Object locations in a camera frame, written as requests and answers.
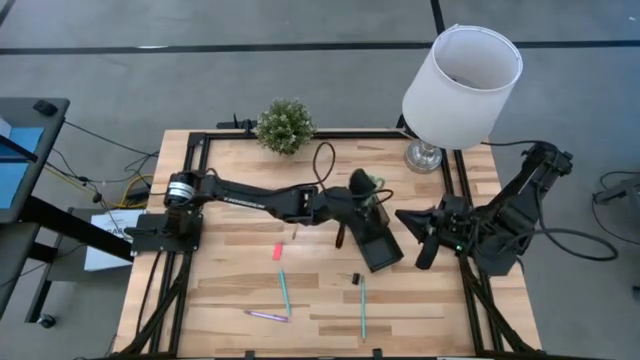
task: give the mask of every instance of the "small green plant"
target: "small green plant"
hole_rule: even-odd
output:
[[[293,155],[309,142],[316,127],[307,107],[298,99],[275,99],[269,110],[258,115],[258,142],[278,154]]]

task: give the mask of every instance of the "wooden tabletop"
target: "wooden tabletop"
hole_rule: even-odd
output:
[[[153,192],[166,190],[169,176],[181,171],[191,130],[165,132]],[[351,173],[363,168],[383,177],[395,196],[385,202],[389,224],[404,252],[399,263],[369,273],[355,241],[347,231],[342,249],[334,247],[338,224],[300,226],[273,219],[265,212],[222,202],[204,207],[204,232],[195,253],[182,324],[179,356],[385,356],[472,355],[473,345],[458,262],[440,248],[433,267],[414,266],[421,246],[393,215],[396,209],[424,210],[437,206],[444,193],[440,171],[412,173],[403,162],[409,140],[331,140],[336,165],[329,186],[347,186]],[[207,167],[220,177],[264,188],[314,181],[311,159],[319,141],[311,141],[292,157],[262,149],[255,140],[214,140]],[[477,146],[464,151],[475,205],[486,204],[500,191],[491,150]],[[451,169],[459,192],[453,156]],[[319,158],[319,172],[329,165],[329,152]],[[162,196],[149,201],[149,210],[164,212]],[[279,262],[271,259],[274,244],[284,242]],[[115,351],[133,339],[136,320],[155,254],[136,257]],[[160,259],[144,318],[155,309],[164,259]],[[286,315],[278,281],[284,269],[292,306],[290,323],[245,315],[243,310]],[[354,272],[367,282],[367,338],[360,338],[360,289],[351,284]],[[520,267],[509,276],[492,278],[495,302],[513,328],[531,346],[540,343]],[[485,347],[491,342],[486,315],[478,303]],[[168,347],[173,310],[164,322],[161,350]]]

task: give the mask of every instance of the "lamp base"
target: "lamp base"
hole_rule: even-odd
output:
[[[407,167],[418,174],[427,174],[440,166],[442,152],[439,148],[422,140],[414,140],[404,154]]]

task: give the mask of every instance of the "table lamp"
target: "table lamp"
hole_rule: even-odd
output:
[[[405,153],[414,172],[440,165],[439,148],[465,149],[491,132],[522,73],[522,57],[507,38],[478,26],[440,34],[402,101],[417,136]]]

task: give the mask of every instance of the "gray carpet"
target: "gray carpet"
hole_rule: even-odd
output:
[[[640,9],[633,0],[441,2],[447,25],[483,25],[514,41],[640,38]],[[17,0],[0,27],[0,47],[434,37],[426,0]],[[212,128],[233,113],[255,117],[277,96],[299,97],[320,127],[393,126],[404,91],[426,53],[0,56],[0,96],[67,97],[70,121],[154,151],[165,129]],[[599,175],[640,170],[634,145],[640,133],[640,49],[529,49],[522,55],[525,71],[490,138],[544,139],[573,153],[573,173],[559,179],[544,201],[548,226],[605,236],[590,210]],[[137,158],[70,127],[63,128],[56,148],[76,172],[98,179],[123,177],[122,168]],[[495,150],[503,184],[518,172],[520,150]],[[54,155],[50,161],[62,165]],[[145,173],[153,168],[148,164]],[[609,183],[620,179],[612,177]],[[103,188],[111,199],[123,190],[118,184]],[[60,208],[92,205],[46,173],[36,194]],[[613,231],[637,236],[638,214],[630,213],[625,202],[597,210]],[[605,237],[620,250],[619,260],[575,259],[543,237],[535,239],[524,257],[540,337],[551,353],[636,359],[640,352],[640,303],[631,296],[631,286],[640,284],[640,247]],[[603,254],[584,240],[560,238],[578,251]],[[52,241],[52,235],[41,241]],[[25,269],[34,265],[29,262]],[[22,322],[38,275],[20,281],[0,322],[0,359],[103,355],[116,331],[128,269],[96,273],[90,282],[56,284],[45,305],[46,312],[60,319],[51,330]]]

